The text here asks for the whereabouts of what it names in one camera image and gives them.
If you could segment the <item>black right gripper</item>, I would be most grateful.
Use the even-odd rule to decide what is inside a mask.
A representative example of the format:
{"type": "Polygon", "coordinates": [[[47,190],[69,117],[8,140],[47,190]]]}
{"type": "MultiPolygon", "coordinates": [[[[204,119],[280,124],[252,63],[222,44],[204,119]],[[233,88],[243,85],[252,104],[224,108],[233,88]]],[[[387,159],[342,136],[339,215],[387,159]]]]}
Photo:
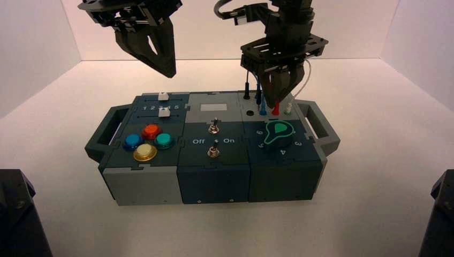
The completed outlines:
{"type": "Polygon", "coordinates": [[[327,39],[311,34],[306,44],[297,49],[281,49],[272,46],[266,38],[255,40],[241,46],[240,65],[251,73],[258,73],[264,98],[268,107],[275,107],[277,100],[282,101],[303,79],[304,66],[296,65],[305,59],[321,56],[327,39]],[[279,73],[273,70],[286,70],[279,73]],[[278,96],[275,86],[278,75],[278,96]]]}

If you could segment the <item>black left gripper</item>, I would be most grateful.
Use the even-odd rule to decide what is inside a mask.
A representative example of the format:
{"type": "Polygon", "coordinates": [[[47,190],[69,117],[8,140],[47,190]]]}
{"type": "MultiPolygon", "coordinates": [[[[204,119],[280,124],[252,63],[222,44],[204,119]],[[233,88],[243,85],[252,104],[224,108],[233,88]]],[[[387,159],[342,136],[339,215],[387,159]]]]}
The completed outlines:
{"type": "Polygon", "coordinates": [[[167,78],[176,74],[173,24],[181,1],[82,1],[78,9],[102,27],[112,27],[122,50],[167,78]],[[151,33],[140,34],[149,30],[151,33]]]}

